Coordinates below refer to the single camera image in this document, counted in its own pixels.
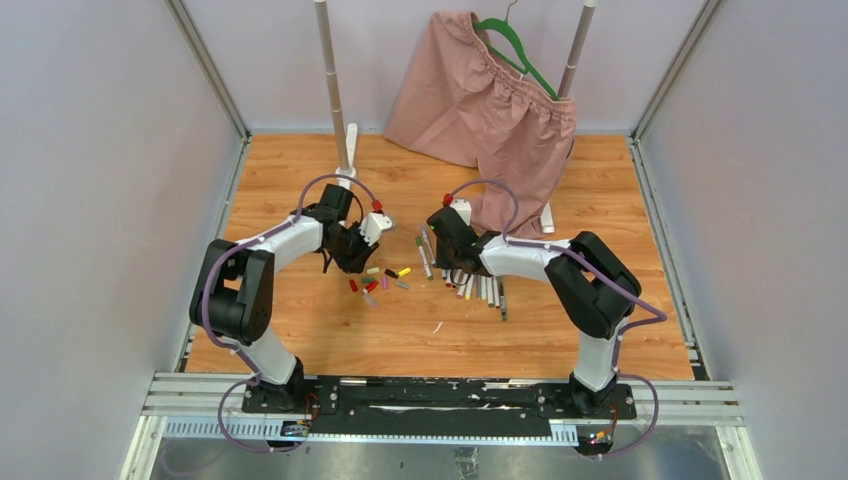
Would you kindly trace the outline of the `purple cap white marker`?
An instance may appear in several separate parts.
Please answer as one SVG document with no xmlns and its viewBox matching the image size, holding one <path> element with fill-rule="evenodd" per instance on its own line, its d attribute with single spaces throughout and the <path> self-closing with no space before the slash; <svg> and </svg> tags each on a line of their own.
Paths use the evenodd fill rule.
<svg viewBox="0 0 848 480">
<path fill-rule="evenodd" d="M 459 283 L 459 286 L 458 286 L 458 290 L 457 290 L 457 297 L 459 299 L 463 299 L 465 297 L 468 278 L 469 278 L 469 275 L 466 274 L 466 273 L 464 273 L 461 277 L 461 280 L 460 280 L 460 283 Z"/>
</svg>

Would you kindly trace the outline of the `yellow cap white marker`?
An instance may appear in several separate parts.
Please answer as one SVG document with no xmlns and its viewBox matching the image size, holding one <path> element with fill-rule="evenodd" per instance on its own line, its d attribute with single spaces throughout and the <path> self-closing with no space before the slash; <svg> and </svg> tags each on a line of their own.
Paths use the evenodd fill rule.
<svg viewBox="0 0 848 480">
<path fill-rule="evenodd" d="M 464 290 L 464 294 L 463 294 L 463 298 L 465 300 L 471 299 L 472 294 L 473 294 L 473 290 L 474 290 L 474 283 L 475 283 L 475 275 L 470 275 L 467 282 L 466 282 L 465 290 Z"/>
</svg>

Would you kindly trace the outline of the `green cap white marker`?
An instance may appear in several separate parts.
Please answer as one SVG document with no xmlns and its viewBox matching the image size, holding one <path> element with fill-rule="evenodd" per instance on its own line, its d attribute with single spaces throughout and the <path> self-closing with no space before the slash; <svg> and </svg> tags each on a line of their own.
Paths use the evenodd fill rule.
<svg viewBox="0 0 848 480">
<path fill-rule="evenodd" d="M 415 243 L 416 243 L 417 251 L 418 251 L 419 256 L 421 258 L 421 261 L 422 261 L 424 274 L 425 274 L 425 276 L 428 280 L 432 281 L 434 279 L 434 276 L 433 276 L 432 268 L 430 266 L 430 262 L 428 261 L 427 254 L 425 253 L 425 250 L 424 250 L 422 238 L 420 236 L 416 236 L 415 237 Z"/>
<path fill-rule="evenodd" d="M 491 290 L 490 290 L 490 279 L 491 279 L 491 277 L 484 277 L 484 278 L 486 279 L 486 295 L 487 295 L 487 299 L 485 300 L 485 302 L 486 302 L 486 304 L 488 305 L 489 308 L 494 308 L 491 305 L 490 299 L 489 299 L 489 294 L 491 292 Z"/>
</svg>

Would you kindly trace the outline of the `red cap white marker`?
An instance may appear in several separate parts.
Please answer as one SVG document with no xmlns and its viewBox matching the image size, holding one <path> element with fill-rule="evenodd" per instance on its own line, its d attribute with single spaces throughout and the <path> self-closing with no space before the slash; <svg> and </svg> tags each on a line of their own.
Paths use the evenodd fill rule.
<svg viewBox="0 0 848 480">
<path fill-rule="evenodd" d="M 501 308 L 500 290 L 499 290 L 499 282 L 498 282 L 498 279 L 496 277 L 492 277 L 490 279 L 490 290 L 491 290 L 491 292 L 489 294 L 489 299 L 490 299 L 491 305 L 496 309 L 500 309 Z"/>
</svg>

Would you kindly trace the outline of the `grey clear-cap pen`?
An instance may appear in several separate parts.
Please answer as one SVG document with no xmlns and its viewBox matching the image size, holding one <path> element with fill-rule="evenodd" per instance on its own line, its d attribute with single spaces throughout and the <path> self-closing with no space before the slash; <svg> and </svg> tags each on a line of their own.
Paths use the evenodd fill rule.
<svg viewBox="0 0 848 480">
<path fill-rule="evenodd" d="M 506 292 L 505 292 L 505 284 L 502 276 L 497 277 L 497 287 L 498 287 L 498 305 L 501 312 L 501 320 L 506 322 L 508 320 L 508 307 L 506 305 Z"/>
</svg>

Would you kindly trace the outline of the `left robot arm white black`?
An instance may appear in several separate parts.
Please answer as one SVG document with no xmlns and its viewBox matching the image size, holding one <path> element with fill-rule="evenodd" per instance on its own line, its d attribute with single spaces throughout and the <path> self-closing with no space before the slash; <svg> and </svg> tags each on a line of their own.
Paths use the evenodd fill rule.
<svg viewBox="0 0 848 480">
<path fill-rule="evenodd" d="M 357 199 L 348 188 L 328 184 L 320 200 L 297 208 L 282 223 L 237 242 L 212 241 L 205 252 L 189 306 L 192 324 L 218 347 L 235 353 L 257 385 L 283 413 L 306 400 L 302 361 L 288 351 L 271 326 L 275 276 L 293 261 L 319 254 L 323 264 L 359 274 L 394 221 L 379 200 L 370 213 L 350 222 Z"/>
</svg>

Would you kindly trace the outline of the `white garment rack right foot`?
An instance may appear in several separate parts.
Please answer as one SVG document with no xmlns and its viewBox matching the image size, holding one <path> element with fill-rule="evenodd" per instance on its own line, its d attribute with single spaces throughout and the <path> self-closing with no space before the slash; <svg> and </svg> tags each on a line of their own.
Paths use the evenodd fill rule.
<svg viewBox="0 0 848 480">
<path fill-rule="evenodd" d="M 539 220 L 541 230 L 544 234 L 550 235 L 556 231 L 551 204 L 549 202 L 544 205 Z"/>
</svg>

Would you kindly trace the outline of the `white garment rack foot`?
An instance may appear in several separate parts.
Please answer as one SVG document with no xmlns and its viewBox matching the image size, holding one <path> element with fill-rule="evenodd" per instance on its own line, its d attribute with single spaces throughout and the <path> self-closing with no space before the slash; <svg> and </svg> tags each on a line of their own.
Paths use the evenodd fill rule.
<svg viewBox="0 0 848 480">
<path fill-rule="evenodd" d="M 335 170 L 340 186 L 349 188 L 353 179 L 358 178 L 355 168 L 355 157 L 357 152 L 359 128 L 356 123 L 349 123 L 345 130 L 338 129 L 335 132 L 338 166 Z"/>
<path fill-rule="evenodd" d="M 551 204 L 549 202 L 544 205 L 539 220 L 541 230 L 544 234 L 550 235 L 556 231 Z"/>
</svg>

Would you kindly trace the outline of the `white garment rack left foot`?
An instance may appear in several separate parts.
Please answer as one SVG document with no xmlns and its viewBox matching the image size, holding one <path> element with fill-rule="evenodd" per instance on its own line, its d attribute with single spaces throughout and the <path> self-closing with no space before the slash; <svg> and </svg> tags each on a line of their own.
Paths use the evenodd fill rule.
<svg viewBox="0 0 848 480">
<path fill-rule="evenodd" d="M 358 178 L 355 168 L 355 157 L 357 152 L 359 128 L 356 123 L 349 123 L 345 130 L 338 129 L 335 132 L 338 166 L 335 170 L 340 186 L 349 188 L 353 179 Z"/>
</svg>

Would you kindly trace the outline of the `grey garment rack right pole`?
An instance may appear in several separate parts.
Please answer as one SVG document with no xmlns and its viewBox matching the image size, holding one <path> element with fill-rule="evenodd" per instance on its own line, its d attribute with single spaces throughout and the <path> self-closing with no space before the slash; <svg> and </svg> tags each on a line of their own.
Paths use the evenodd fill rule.
<svg viewBox="0 0 848 480">
<path fill-rule="evenodd" d="M 598 5 L 598 0 L 585 0 L 575 29 L 572 45 L 567 57 L 564 72 L 558 88 L 559 97 L 567 97 L 576 75 L 577 66 L 586 42 L 588 31 Z"/>
</svg>

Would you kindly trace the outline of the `grey garment rack pole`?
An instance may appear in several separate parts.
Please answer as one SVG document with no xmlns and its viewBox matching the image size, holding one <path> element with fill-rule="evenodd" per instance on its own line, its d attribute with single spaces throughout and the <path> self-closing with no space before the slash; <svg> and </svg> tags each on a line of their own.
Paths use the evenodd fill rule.
<svg viewBox="0 0 848 480">
<path fill-rule="evenodd" d="M 345 122 L 343 117 L 343 107 L 340 97 L 340 88 L 337 78 L 337 69 L 335 63 L 329 10 L 327 2 L 324 0 L 314 1 L 319 37 L 324 59 L 325 78 L 330 102 L 330 110 L 332 116 L 333 130 L 335 132 L 340 129 L 345 130 Z"/>
<path fill-rule="evenodd" d="M 576 75 L 577 66 L 586 42 L 588 31 L 598 5 L 598 0 L 585 0 L 575 29 L 572 45 L 567 57 L 564 72 L 558 88 L 559 97 L 567 97 Z"/>
</svg>

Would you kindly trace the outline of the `grey garment rack left pole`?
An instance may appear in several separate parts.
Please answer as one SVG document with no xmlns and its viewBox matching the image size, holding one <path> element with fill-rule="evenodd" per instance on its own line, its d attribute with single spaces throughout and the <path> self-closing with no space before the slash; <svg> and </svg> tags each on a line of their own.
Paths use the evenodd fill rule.
<svg viewBox="0 0 848 480">
<path fill-rule="evenodd" d="M 324 59 L 325 78 L 330 102 L 330 110 L 332 116 L 333 130 L 335 132 L 340 129 L 345 130 L 345 122 L 343 117 L 343 107 L 340 97 L 340 88 L 337 78 L 337 69 L 335 63 L 329 10 L 327 2 L 324 0 L 314 1 L 319 37 Z"/>
</svg>

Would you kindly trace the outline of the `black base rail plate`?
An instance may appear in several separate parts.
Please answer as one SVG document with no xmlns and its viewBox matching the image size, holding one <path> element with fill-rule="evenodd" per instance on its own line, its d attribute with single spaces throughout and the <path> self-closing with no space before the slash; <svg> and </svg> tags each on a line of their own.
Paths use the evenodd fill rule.
<svg viewBox="0 0 848 480">
<path fill-rule="evenodd" d="M 530 438 L 553 420 L 606 427 L 636 418 L 630 386 L 591 393 L 574 380 L 433 377 L 308 377 L 298 392 L 265 382 L 249 386 L 250 414 L 303 414 L 315 434 L 376 437 Z"/>
</svg>

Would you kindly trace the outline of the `aluminium frame left post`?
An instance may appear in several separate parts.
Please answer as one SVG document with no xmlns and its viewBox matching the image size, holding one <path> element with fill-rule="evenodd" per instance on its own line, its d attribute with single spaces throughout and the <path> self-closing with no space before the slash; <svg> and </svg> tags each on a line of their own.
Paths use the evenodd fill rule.
<svg viewBox="0 0 848 480">
<path fill-rule="evenodd" d="M 229 123 L 241 141 L 246 143 L 251 136 L 250 129 L 237 107 L 230 89 L 227 87 L 187 3 L 183 0 L 164 0 L 164 4 L 181 31 L 189 50 L 192 52 Z"/>
</svg>

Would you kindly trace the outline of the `aluminium frame post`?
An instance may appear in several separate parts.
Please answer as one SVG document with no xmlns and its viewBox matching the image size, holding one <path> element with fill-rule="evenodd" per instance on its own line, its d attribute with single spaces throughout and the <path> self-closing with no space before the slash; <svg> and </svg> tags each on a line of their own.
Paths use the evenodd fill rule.
<svg viewBox="0 0 848 480">
<path fill-rule="evenodd" d="M 183 0 L 164 0 L 164 4 L 181 31 L 189 50 L 192 52 L 229 123 L 241 141 L 246 143 L 251 136 L 250 129 L 237 107 L 230 89 L 227 87 L 187 3 Z"/>
<path fill-rule="evenodd" d="M 705 0 L 702 2 L 692 24 L 631 132 L 631 139 L 634 143 L 641 142 L 648 134 L 676 81 L 689 63 L 692 54 L 707 33 L 715 15 L 723 4 L 723 0 Z"/>
</svg>

